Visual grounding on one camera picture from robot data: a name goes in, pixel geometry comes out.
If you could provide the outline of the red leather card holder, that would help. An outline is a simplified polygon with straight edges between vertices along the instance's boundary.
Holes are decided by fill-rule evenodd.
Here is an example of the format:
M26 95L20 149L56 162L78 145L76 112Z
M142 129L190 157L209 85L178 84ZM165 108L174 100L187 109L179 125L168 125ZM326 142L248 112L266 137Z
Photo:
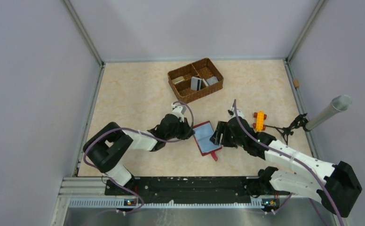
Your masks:
M210 155L214 161L218 161L216 151L222 149L220 145L215 145L210 141L214 134L214 129L210 121L197 124L193 127L194 140L198 146L201 156Z

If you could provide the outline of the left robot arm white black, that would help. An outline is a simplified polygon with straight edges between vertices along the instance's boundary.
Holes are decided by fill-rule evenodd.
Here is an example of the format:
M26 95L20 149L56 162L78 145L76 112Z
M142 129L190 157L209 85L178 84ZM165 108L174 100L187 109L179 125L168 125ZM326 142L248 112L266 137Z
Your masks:
M120 163L127 150L155 152L166 143L186 140L194 134L187 119L174 114L166 114L158 125L144 132L110 122L84 144L83 161L113 179L116 189L126 195L134 188L132 174Z

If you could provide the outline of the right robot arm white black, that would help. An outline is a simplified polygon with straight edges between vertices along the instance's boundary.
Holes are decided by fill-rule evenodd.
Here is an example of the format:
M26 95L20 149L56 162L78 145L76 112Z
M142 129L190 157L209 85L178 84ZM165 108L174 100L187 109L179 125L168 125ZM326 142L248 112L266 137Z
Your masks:
M259 171L259 189L265 194L286 191L305 196L346 218L362 192L350 164L333 164L296 151L271 134L255 132L242 117L219 121L210 141L224 147L241 147L251 156L288 168Z

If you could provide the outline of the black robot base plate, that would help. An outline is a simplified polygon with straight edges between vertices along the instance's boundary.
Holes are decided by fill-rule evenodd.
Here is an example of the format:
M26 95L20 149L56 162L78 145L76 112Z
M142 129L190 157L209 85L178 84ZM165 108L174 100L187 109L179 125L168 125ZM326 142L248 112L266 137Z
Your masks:
M106 183L105 195L127 196L133 193L146 204L230 204L249 203L262 195L288 195L277 192L258 177L135 177L119 188Z

